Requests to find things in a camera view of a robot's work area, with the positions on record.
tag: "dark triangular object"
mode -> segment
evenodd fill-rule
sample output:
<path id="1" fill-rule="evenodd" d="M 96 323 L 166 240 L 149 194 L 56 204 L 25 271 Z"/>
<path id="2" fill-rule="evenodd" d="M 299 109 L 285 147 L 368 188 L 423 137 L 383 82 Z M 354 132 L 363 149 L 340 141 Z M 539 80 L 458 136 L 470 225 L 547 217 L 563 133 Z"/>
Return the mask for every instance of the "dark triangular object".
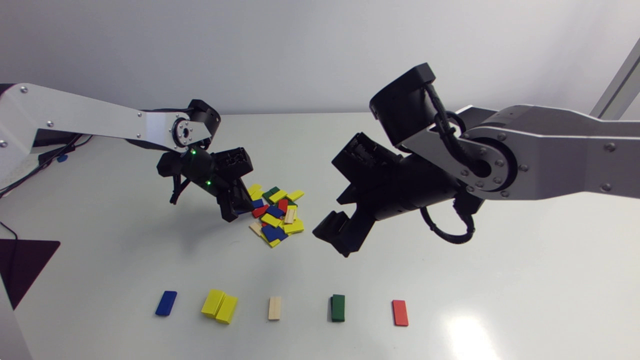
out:
<path id="1" fill-rule="evenodd" d="M 15 309 L 60 241 L 0 239 L 0 275 Z"/>

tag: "wooden block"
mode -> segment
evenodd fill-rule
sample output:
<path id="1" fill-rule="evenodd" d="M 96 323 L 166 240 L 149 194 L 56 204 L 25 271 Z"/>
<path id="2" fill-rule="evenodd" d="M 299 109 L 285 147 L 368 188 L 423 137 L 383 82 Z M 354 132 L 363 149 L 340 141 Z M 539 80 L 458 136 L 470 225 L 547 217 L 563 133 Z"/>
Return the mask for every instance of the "wooden block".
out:
<path id="1" fill-rule="evenodd" d="M 234 311 L 236 311 L 237 303 L 237 297 L 229 295 L 225 296 L 224 300 L 222 300 L 222 304 L 220 305 L 220 310 L 218 310 L 218 314 L 216 315 L 216 321 L 219 323 L 230 324 L 231 319 L 234 317 Z"/>
<path id="2" fill-rule="evenodd" d="M 264 234 L 262 233 L 262 225 L 259 222 L 254 222 L 251 225 L 249 225 L 249 229 L 253 230 L 253 232 L 260 237 L 263 237 Z"/>
<path id="3" fill-rule="evenodd" d="M 274 217 L 271 214 L 264 214 L 264 216 L 260 219 L 262 220 L 262 222 L 265 222 L 273 227 L 278 227 L 278 225 L 280 225 L 280 219 Z"/>
<path id="4" fill-rule="evenodd" d="M 296 208 L 287 209 L 287 214 L 284 216 L 285 224 L 293 224 L 293 220 L 296 219 Z"/>
<path id="5" fill-rule="evenodd" d="M 222 300 L 224 300 L 226 296 L 227 294 L 222 290 L 209 290 L 209 295 L 207 296 L 207 300 L 204 301 L 201 313 L 208 318 L 215 318 L 218 310 L 220 310 L 220 305 L 222 305 Z"/>
<path id="6" fill-rule="evenodd" d="M 331 321 L 344 322 L 344 295 L 333 294 L 331 297 Z"/>
<path id="7" fill-rule="evenodd" d="M 269 242 L 269 240 L 267 240 L 267 238 L 265 237 L 265 238 L 264 238 L 264 241 L 265 241 L 267 244 L 269 244 L 269 246 L 270 246 L 272 249 L 273 249 L 274 247 L 276 247 L 276 246 L 278 246 L 278 245 L 280 244 L 280 240 L 278 240 L 278 239 L 275 239 L 275 240 L 273 240 L 273 241 Z"/>
<path id="8" fill-rule="evenodd" d="M 393 300 L 391 303 L 394 306 L 394 321 L 396 326 L 409 326 L 404 300 Z"/>
<path id="9" fill-rule="evenodd" d="M 256 190 L 256 192 L 250 195 L 251 201 L 260 200 L 260 198 L 262 197 L 262 194 L 264 194 L 262 190 Z"/>
<path id="10" fill-rule="evenodd" d="M 251 214 L 253 215 L 254 218 L 259 218 L 261 217 L 265 212 L 267 212 L 267 209 L 269 208 L 269 205 L 265 205 L 261 208 L 257 208 L 255 210 L 253 210 L 251 212 Z"/>
<path id="11" fill-rule="evenodd" d="M 253 185 L 249 186 L 249 189 L 247 189 L 246 191 L 249 193 L 249 195 L 252 195 L 253 193 L 255 193 L 256 191 L 258 191 L 260 189 L 262 189 L 260 184 L 253 184 Z"/>
<path id="12" fill-rule="evenodd" d="M 284 197 L 287 196 L 287 192 L 284 190 L 280 190 L 279 192 L 274 193 L 272 196 L 269 196 L 269 201 L 273 202 L 278 202 L 281 199 L 284 199 Z"/>
<path id="13" fill-rule="evenodd" d="M 304 195 L 305 193 L 303 191 L 300 190 L 296 190 L 290 194 L 287 194 L 287 199 L 291 200 L 291 201 L 296 201 L 298 199 L 300 199 L 302 197 L 302 195 Z"/>
<path id="14" fill-rule="evenodd" d="M 284 233 L 287 235 L 301 233 L 305 230 L 305 224 L 300 219 L 293 220 L 293 224 L 285 224 L 284 225 Z"/>
<path id="15" fill-rule="evenodd" d="M 289 201 L 287 199 L 280 199 L 278 201 L 278 209 L 282 210 L 283 213 L 287 212 L 287 206 L 289 206 Z"/>
<path id="16" fill-rule="evenodd" d="M 177 295 L 178 293 L 176 291 L 165 291 L 156 309 L 156 315 L 169 316 L 169 314 L 171 314 L 171 309 L 173 308 L 173 303 L 175 302 L 175 297 Z"/>
<path id="17" fill-rule="evenodd" d="M 269 320 L 280 319 L 280 305 L 282 303 L 282 297 L 272 296 L 269 298 Z"/>

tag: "black cable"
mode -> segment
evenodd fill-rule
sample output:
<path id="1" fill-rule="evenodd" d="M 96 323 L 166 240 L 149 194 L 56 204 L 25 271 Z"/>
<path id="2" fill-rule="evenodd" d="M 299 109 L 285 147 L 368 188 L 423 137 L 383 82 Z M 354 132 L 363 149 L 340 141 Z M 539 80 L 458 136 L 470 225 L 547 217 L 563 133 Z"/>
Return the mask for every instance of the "black cable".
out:
<path id="1" fill-rule="evenodd" d="M 433 222 L 431 217 L 429 216 L 429 212 L 427 211 L 426 206 L 424 208 L 420 208 L 420 215 L 422 215 L 424 222 L 427 223 L 431 231 L 436 233 L 436 235 L 438 235 L 442 239 L 453 244 L 459 245 L 459 244 L 466 243 L 467 241 L 471 240 L 471 237 L 473 237 L 474 232 L 476 231 L 476 228 L 474 225 L 474 218 L 471 215 L 458 214 L 458 216 L 460 217 L 460 220 L 462 220 L 465 223 L 465 225 L 467 225 L 467 233 L 464 235 L 451 235 L 440 230 L 438 226 L 436 226 L 436 224 Z"/>
<path id="2" fill-rule="evenodd" d="M 24 177 L 20 178 L 18 181 L 10 184 L 9 186 L 5 186 L 4 188 L 2 188 L 0 190 L 0 198 L 4 197 L 8 192 L 12 191 L 13 189 L 17 188 L 18 186 L 22 185 L 25 181 L 27 181 L 29 178 L 31 178 L 32 176 L 34 176 L 35 174 L 39 173 L 40 171 L 42 171 L 43 169 L 45 169 L 46 167 L 48 167 L 51 162 L 57 158 L 60 154 L 64 154 L 65 151 L 70 148 L 71 146 L 73 146 L 78 139 L 80 139 L 80 137 L 83 134 L 78 134 L 76 135 L 73 139 L 71 139 L 71 141 L 66 144 L 65 146 L 60 148 L 60 151 L 56 152 L 56 154 L 54 154 L 53 156 L 51 156 L 51 158 L 49 158 L 47 161 L 43 162 L 42 164 L 40 164 L 39 166 L 37 166 L 35 169 L 33 169 L 30 173 L 28 173 L 27 175 L 25 175 Z"/>
<path id="3" fill-rule="evenodd" d="M 11 230 L 11 228 L 5 225 L 4 222 L 2 221 L 0 221 L 0 225 L 2 225 L 5 229 L 9 230 L 13 234 L 15 239 L 18 240 L 18 234 L 16 234 L 15 231 Z"/>
<path id="4" fill-rule="evenodd" d="M 77 145 L 76 145 L 76 148 L 78 148 L 78 147 L 80 147 L 80 146 L 82 146 L 82 145 L 84 145 L 84 144 L 88 143 L 88 142 L 89 142 L 89 140 L 91 140 L 92 138 L 93 138 L 93 135 L 89 136 L 85 141 L 83 141 L 83 142 L 81 142 L 81 143 L 77 144 Z"/>
<path id="5" fill-rule="evenodd" d="M 442 101 L 440 101 L 433 85 L 428 84 L 424 89 L 429 95 L 435 110 L 438 112 L 434 118 L 436 130 L 440 134 L 440 139 L 449 151 L 449 154 L 451 154 L 451 156 L 459 163 L 468 167 L 474 174 L 478 173 L 479 170 L 475 161 L 467 154 L 462 145 L 460 145 L 458 139 L 453 135 L 455 129 L 449 125 L 449 121 L 447 120 L 447 111 L 445 110 Z"/>

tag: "green block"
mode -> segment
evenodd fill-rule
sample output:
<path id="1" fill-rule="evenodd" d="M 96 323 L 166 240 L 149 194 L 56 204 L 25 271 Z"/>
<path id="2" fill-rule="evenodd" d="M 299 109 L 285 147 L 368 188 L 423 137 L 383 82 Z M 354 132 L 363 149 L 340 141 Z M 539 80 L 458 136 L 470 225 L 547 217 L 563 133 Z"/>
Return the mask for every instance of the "green block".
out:
<path id="1" fill-rule="evenodd" d="M 344 321 L 344 295 L 333 294 L 331 297 L 331 321 Z"/>
<path id="2" fill-rule="evenodd" d="M 272 187 L 268 192 L 265 192 L 262 194 L 262 197 L 267 200 L 267 202 L 269 203 L 269 205 L 273 205 L 273 201 L 269 200 L 269 198 L 275 194 L 276 192 L 279 192 L 280 189 L 277 186 Z"/>

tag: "blue block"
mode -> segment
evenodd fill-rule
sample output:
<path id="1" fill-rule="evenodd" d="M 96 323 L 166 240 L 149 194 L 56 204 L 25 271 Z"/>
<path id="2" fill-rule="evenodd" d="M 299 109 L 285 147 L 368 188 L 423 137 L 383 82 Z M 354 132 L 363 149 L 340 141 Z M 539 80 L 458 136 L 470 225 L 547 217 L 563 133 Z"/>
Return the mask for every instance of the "blue block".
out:
<path id="1" fill-rule="evenodd" d="M 252 204 L 254 209 L 261 208 L 264 206 L 264 201 L 262 201 L 262 199 L 258 199 L 256 201 L 253 201 Z"/>
<path id="2" fill-rule="evenodd" d="M 267 225 L 267 226 L 263 226 L 262 227 L 262 233 L 264 234 L 264 236 L 267 238 L 268 242 L 272 242 L 278 239 L 278 235 L 280 234 L 278 232 L 279 227 L 273 227 L 271 225 Z"/>
<path id="3" fill-rule="evenodd" d="M 278 209 L 278 206 L 271 205 L 267 209 L 267 214 L 271 214 L 275 218 L 280 218 L 280 217 L 284 216 L 284 211 Z"/>
<path id="4" fill-rule="evenodd" d="M 160 304 L 158 304 L 158 308 L 156 309 L 156 315 L 169 316 L 177 295 L 178 293 L 176 291 L 165 291 L 160 299 Z"/>

